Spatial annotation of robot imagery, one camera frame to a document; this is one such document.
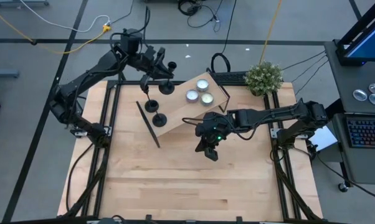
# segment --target floor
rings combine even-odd
[[[80,13],[82,17],[79,29],[86,29],[97,15],[108,14],[114,20],[127,14],[132,0],[49,2],[49,7],[39,4],[34,9],[48,21],[73,26],[82,7],[84,11]],[[284,0],[265,59],[286,67],[322,52],[323,41],[341,38],[356,22],[352,2],[356,3],[359,13],[364,14],[375,0]],[[216,8],[218,3],[219,0],[205,2],[212,8]],[[151,9],[151,21],[146,38],[156,49],[166,48],[166,62],[173,60],[178,64],[175,79],[188,80],[210,66],[212,55],[223,48],[222,41],[217,40],[224,40],[226,37],[233,3],[231,0],[222,3],[218,12],[221,28],[214,32],[212,23],[200,29],[188,27],[186,16],[176,9],[173,0],[149,1],[147,5]],[[237,1],[229,35],[229,39],[235,41],[228,44],[225,50],[232,71],[247,70],[258,63],[277,3],[277,0]],[[140,28],[143,25],[145,5],[142,0],[135,0],[131,15],[113,24],[113,30]],[[46,42],[45,45],[54,50],[66,49],[70,35],[73,38],[75,34],[40,21],[24,7],[2,7],[0,14],[25,34]],[[200,24],[208,17],[210,12],[203,9],[191,22]],[[98,35],[104,22],[105,19],[100,19],[100,25],[95,25],[92,31],[77,33],[72,49],[78,47],[83,42],[82,39]],[[107,39],[108,36],[106,34],[101,39]],[[108,50],[107,44],[99,42],[87,45],[68,57],[50,54],[26,43],[0,21],[0,68],[15,68],[20,71],[17,79],[0,78],[0,222],[32,143],[37,143],[36,153],[12,221],[55,217],[75,139],[50,113],[46,118],[47,113],[43,113],[45,101],[54,80],[69,82],[95,65]],[[286,70],[284,80],[292,81],[315,61],[316,59]],[[305,84],[317,67],[318,65],[312,67],[293,83],[295,91]],[[216,60],[216,70],[225,71],[221,61]],[[125,70],[125,75],[129,80],[141,77],[141,73],[130,68]],[[317,101],[325,106],[337,97],[338,92],[328,64],[297,95],[297,98]],[[43,128],[39,142],[33,141],[37,129],[38,135],[34,139],[39,137],[39,128]],[[337,164],[330,165],[339,170]],[[325,218],[334,222],[375,223],[375,198],[358,188],[342,194],[336,187],[341,179],[318,161],[313,164],[313,173]],[[365,187],[375,193],[375,185]]]

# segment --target wooden board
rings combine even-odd
[[[83,116],[90,121],[99,120],[105,87],[106,82],[101,82],[89,91]],[[263,99],[251,95],[245,87],[225,88],[231,95],[230,110],[264,109]],[[281,106],[294,104],[290,83],[283,84],[279,99]],[[159,137],[161,148],[158,149],[141,119],[136,100],[145,100],[139,86],[123,85],[100,217],[118,214],[127,219],[144,219],[146,214],[151,214],[155,220],[233,221],[236,216],[242,216],[245,221],[282,220],[275,170],[269,158],[267,125],[259,126],[250,141],[229,135],[217,147],[219,160],[212,162],[203,153],[194,152],[199,138],[194,135],[194,126],[188,124]],[[219,108],[213,111],[220,113]],[[76,141],[70,165],[89,144],[86,138]],[[305,143],[297,140],[296,147],[304,149]],[[298,192],[321,216],[308,157],[295,151],[290,151],[290,157]],[[86,186],[91,159],[92,151],[74,170],[71,203]],[[65,190],[59,207],[59,214],[63,213]]]
[[[214,97],[214,102],[210,106],[203,106],[200,101],[195,103],[188,103],[186,101],[186,92],[188,90],[195,90],[196,83],[200,79],[205,79],[209,83],[209,88],[206,93],[211,93]],[[147,98],[139,102],[157,137],[160,137],[170,130],[184,124],[182,118],[195,118],[196,116],[199,116],[200,114],[203,114],[227,101],[226,95],[207,72],[194,77],[181,85],[175,86],[175,91],[170,95],[163,95],[157,88],[150,88],[149,97],[151,100],[156,100],[158,102],[158,112],[167,116],[166,125],[163,127],[156,127],[151,122],[156,113],[149,113],[143,108],[147,102]]]

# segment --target yellow cable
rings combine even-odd
[[[268,40],[270,38],[270,34],[272,33],[273,25],[275,23],[277,14],[279,12],[280,5],[282,5],[282,0],[279,0],[279,4],[277,5],[277,9],[276,9],[275,15],[273,16],[272,22],[270,24],[269,31],[268,31],[268,36],[267,36],[267,40],[265,41],[265,44],[263,45],[262,54],[261,54],[261,58],[260,58],[260,64],[262,63],[263,56],[265,55],[265,49],[267,48]]]
[[[5,18],[3,18],[1,15],[0,15],[0,19],[4,23],[6,23],[6,25],[8,25],[10,28],[12,28],[14,31],[16,31],[19,35],[21,35],[22,37],[24,37],[25,39],[27,39],[29,42],[33,42],[33,40],[30,37],[26,36],[21,31],[19,31],[17,28],[15,28],[12,24],[10,24],[7,20],[5,20]],[[91,43],[91,42],[99,39],[104,33],[108,32],[111,29],[112,28],[110,26],[104,25],[103,26],[103,31],[102,31],[101,34],[99,34],[97,37],[93,38],[92,40],[89,40],[89,41],[83,43],[80,47],[77,47],[76,49],[68,51],[68,52],[58,52],[58,51],[52,50],[52,49],[50,49],[50,48],[48,48],[48,47],[46,47],[44,45],[37,45],[37,46],[40,47],[40,48],[42,48],[42,49],[45,49],[45,50],[47,50],[47,51],[49,51],[49,52],[51,52],[53,54],[71,54],[73,52],[76,52],[76,51],[80,50],[83,46],[85,46],[85,45],[87,45],[87,44],[89,44],[89,43]]]

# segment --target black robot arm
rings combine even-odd
[[[203,122],[196,126],[196,136],[201,137],[196,152],[204,151],[209,159],[218,160],[215,147],[219,142],[226,140],[230,133],[236,133],[244,140],[249,140],[255,129],[261,124],[274,123],[297,119],[298,121],[288,129],[281,129],[277,133],[279,146],[294,143],[300,134],[313,135],[313,132],[327,123],[327,116],[323,105],[309,101],[304,103],[302,99],[295,105],[257,111],[253,109],[229,110],[226,115],[210,112],[203,117]],[[252,130],[252,135],[245,138],[240,133]]]
[[[144,53],[137,53],[142,41],[141,33],[137,30],[124,30],[119,34],[120,41],[112,44],[112,49],[102,56],[97,65],[65,85],[56,86],[53,98],[49,103],[50,110],[60,123],[71,124],[87,133],[88,138],[96,147],[108,146],[108,136],[104,127],[98,123],[91,123],[82,117],[82,108],[77,103],[79,94],[85,92],[105,77],[122,74],[127,65],[145,72],[141,79],[141,89],[147,94],[149,78],[165,79],[167,85],[173,85],[169,79],[174,77],[174,62],[165,67],[163,59],[165,49],[156,51],[148,46]]]

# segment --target wooden tabletop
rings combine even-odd
[[[89,90],[83,117],[91,122],[100,119],[106,85],[107,82],[100,82]],[[263,98],[253,96],[244,86],[225,88],[231,97],[228,110],[265,109]],[[151,86],[150,92],[158,94],[158,88]],[[283,84],[278,98],[280,106],[296,102],[291,83]],[[154,220],[233,221],[236,216],[242,216],[244,221],[283,220],[276,173],[269,158],[271,145],[267,125],[259,126],[249,141],[230,134],[217,146],[219,160],[213,162],[202,152],[194,152],[199,138],[194,135],[194,126],[188,124],[160,136],[161,148],[157,148],[135,103],[145,99],[138,85],[121,87],[100,217],[121,215],[141,220],[151,214]],[[221,113],[219,108],[213,111]],[[285,122],[285,128],[293,122]],[[87,138],[76,140],[70,166],[89,144]],[[295,146],[306,150],[302,140],[296,140]],[[70,204],[85,189],[92,152],[93,149],[74,170]],[[290,160],[298,193],[314,213],[322,217],[308,156],[290,150]],[[65,189],[59,214],[66,212]],[[293,217],[287,190],[286,198],[290,217]],[[89,211],[93,211],[92,202]]]

